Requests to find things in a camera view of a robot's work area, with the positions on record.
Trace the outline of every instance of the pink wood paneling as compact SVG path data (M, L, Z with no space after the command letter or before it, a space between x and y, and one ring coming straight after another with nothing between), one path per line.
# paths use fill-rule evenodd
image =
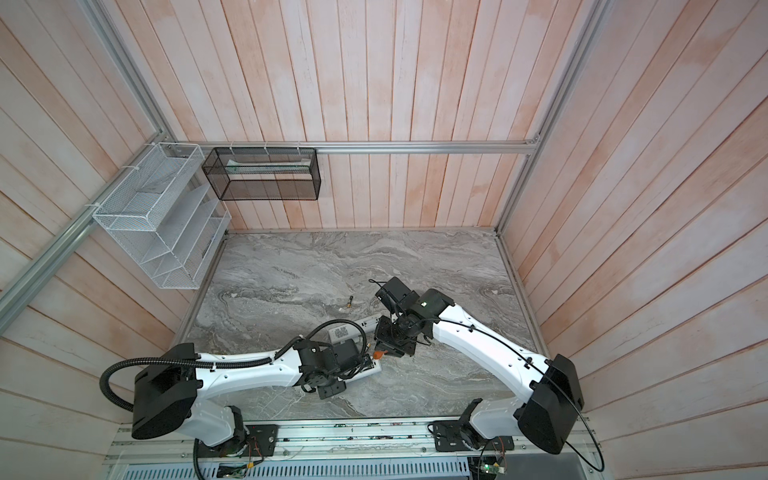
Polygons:
M616 4L502 233L616 478L762 478L766 22Z
M158 104L188 141L525 139L538 129L592 6L183 3L106 0ZM517 165L514 155L324 157L319 201L239 201L236 223L493 226Z
M141 3L131 7L144 14ZM157 42L141 40L144 47ZM156 55L151 63L160 65L158 75L173 72ZM147 83L161 91L154 75ZM0 3L0 85L0 288L7 288L155 129L75 0ZM159 105L173 111L165 96ZM197 136L181 129L197 124L194 116L174 119L181 137ZM240 122L236 114L230 119ZM103 397L98 376L122 359L163 353L188 308L179 291L155 287L103 231L86 239L0 339L4 473L27 477L30 459L45 456L60 459L62 477L95 475L119 424L130 421ZM111 379L128 401L137 371ZM43 430L58 439L39 435Z

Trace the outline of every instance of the wall-mounted shelf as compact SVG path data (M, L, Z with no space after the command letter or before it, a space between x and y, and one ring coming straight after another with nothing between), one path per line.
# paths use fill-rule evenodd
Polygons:
M188 187L202 163L197 145L157 144L94 214L160 288L198 288L230 222L208 184Z
M203 172L220 200L317 200L320 193L312 148L215 147Z

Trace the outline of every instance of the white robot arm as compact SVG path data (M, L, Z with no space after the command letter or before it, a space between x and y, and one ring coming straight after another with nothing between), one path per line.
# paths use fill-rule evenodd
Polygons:
M406 287L397 277L380 283L376 296L391 313L376 327L375 352L370 356L365 332L349 320L318 326L307 338L296 337L282 349L242 355L195 353L191 343L180 344L161 359L125 360L101 377L101 391L115 404L134 412L133 437L149 439L180 432L224 452L242 445L243 420L236 407L222 407L210 398L261 386L300 386L317 391L320 398L342 392L346 383L379 372L379 359L415 353L416 338L423 334L446 343L501 380L513 399L494 402L477 399L450 425L462 443L478 448L488 439L519 429L537 446L559 453L584 405L573 364L563 356L554 360L507 340L472 318L452 299L437 290L423 295ZM361 333L354 339L330 345L311 340L322 328L348 323ZM136 405L117 397L109 376L118 369L149 365L136 377Z

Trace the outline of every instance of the electrical wire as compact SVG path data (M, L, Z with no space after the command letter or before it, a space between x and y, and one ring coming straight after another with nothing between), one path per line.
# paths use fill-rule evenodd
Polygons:
M491 440L489 439L485 442L485 445L482 446L482 450L480 451L480 456L478 457L478 480L480 480L480 465L482 465L482 454L485 453L485 449L488 448L488 443L491 443Z
M507 448L504 446L504 439L502 437L498 437L498 440L502 444L502 460L504 461L504 466L507 466Z
M365 351L364 351L364 350L366 349L366 345L368 345L368 336L366 335L366 331L365 331L364 329L362 329L362 327L361 327L360 325L358 325L358 324L357 324L357 322L353 322L352 320L347 320L347 319L335 319L335 320L328 320L327 322L323 322L323 323L319 324L317 327L315 327L315 329L314 329L314 330L312 330L312 331L310 332L310 334L306 336L306 339L308 339L308 340L309 340L309 339L311 339L311 338L312 338L312 337L314 337L314 336L315 336L315 335L316 335L316 334L317 334L317 333L318 333L320 330L322 330L322 329L326 328L327 326L330 326L330 325L335 325L335 324L337 324L337 323L347 323L347 324L349 324L349 325L351 325L351 326L354 326L355 328L357 328L357 331L358 331L358 332L360 332L360 336L362 337L362 348L361 348L360 350L361 350L361 353L365 353Z
M205 480L205 477L203 477L203 472L200 471L200 463L197 460L197 446L200 444L199 439L194 440L194 445L192 445L192 469L194 470L194 476L197 477L197 480Z
M259 442L256 441L256 438L253 439L253 446L256 447L256 452L259 454L259 457L261 457L261 460L259 460L259 463L264 461L264 455L262 455L261 450L259 449Z
M480 329L477 329L477 328L476 328L476 327L474 327L474 326L465 325L465 324L463 324L463 323L454 322L454 321L452 321L452 320L445 320L445 319L430 319L430 320L432 320L432 321L434 321L434 322L447 322L447 323L452 323L453 325L463 326L463 327L464 327L464 328L466 328L466 329L470 329L470 330L473 330L473 331L475 331L475 332L480 332L480 333L482 333L482 334L483 334L483 335L485 335L485 336L491 337L492 339L496 340L497 342L501 343L503 346L507 347L507 348L508 348L508 349L510 349L512 352L514 352L514 353L515 353L515 355L519 356L519 357L520 357L520 359L522 359L522 360L523 360L523 361L524 361L526 364L530 365L530 366L531 366L531 367L532 367L534 370L536 370L537 372L541 373L541 376L542 376L542 377L545 375L545 374L544 374L544 372L542 372L542 371L541 371L541 370L540 370L540 369L539 369L539 368L538 368L536 365L534 365L534 363L533 363L532 361L529 361L529 360L528 360L527 358L525 358L525 357L524 357L524 356L523 356L523 355L522 355L520 352L518 352L517 350L513 349L513 348L512 348L512 347L511 347L509 344L507 344L505 341L503 341L503 340L499 339L499 338L498 338L498 337L496 337L496 336L493 336L493 335L491 335L490 333L487 333L487 332L484 332L484 331L482 331L482 330L480 330ZM598 468L598 467L596 467L596 466L592 465L592 464L591 464L591 462L590 462L589 460L587 460L587 459L586 459L586 458L585 458L585 457L584 457L584 456L583 456L583 455L582 455L582 454L581 454L581 453L580 453L580 452L579 452L579 451L578 451L578 450L577 450L577 449L576 449L576 448L575 448L573 445L571 445L571 443L570 443L568 440L566 440L566 441L565 441L565 444L566 444L566 445L568 445L569 447L571 447L571 450L573 450L573 451L576 453L576 455L578 455L578 456L579 456L579 457L580 457L582 460L584 460L584 462L585 462L587 465L589 465L591 468L593 468L593 469L597 470L598 472L602 472L602 471L604 471L604 470L605 470L605 459L603 458L603 452L600 450L600 446L598 445L598 440L597 440L597 439L594 437L594 435L592 434L592 430L589 428L589 425L587 424L587 420L586 420L586 419L584 418L584 416L581 414L581 410L580 410L580 409L579 409L579 408L578 408L578 407L577 407L577 406L576 406L576 405L573 403L573 401L571 400L571 397L570 397L570 396L568 396L568 394L567 394L567 393L565 393L565 392L563 391L563 389L561 389L561 388L560 388L560 386L558 386L558 384L556 384L556 383L554 383L554 382L551 382L551 385L553 385L553 386L554 386L556 389L558 389L558 390L560 391L560 393L562 393L562 394L563 394L563 396L565 397L565 399L566 399L566 400L568 400L568 403L570 403L570 404L571 404L571 406L573 407L573 409L574 409L574 410L576 411L576 413L578 414L579 418L581 419L581 422L582 422L582 423L584 423L584 426L585 426L585 427L587 427L587 433L589 434L590 438L592 438L592 442L594 443L594 447L595 447L595 448L598 450L598 455L600 456L600 463L601 463L601 467L600 467L600 468Z

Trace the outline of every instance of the marble tabletop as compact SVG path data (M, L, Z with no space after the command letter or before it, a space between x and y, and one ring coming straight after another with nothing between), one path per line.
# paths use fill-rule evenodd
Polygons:
M185 341L209 353L277 349L329 319L386 314L368 279L392 276L419 293L441 290L535 351L494 234L480 229L233 235ZM328 340L325 332L316 338ZM344 419L458 415L472 399L508 396L490 373L434 342L418 345L413 357L385 356L382 373L326 400L299 388L270 387L215 401L240 407L246 420Z

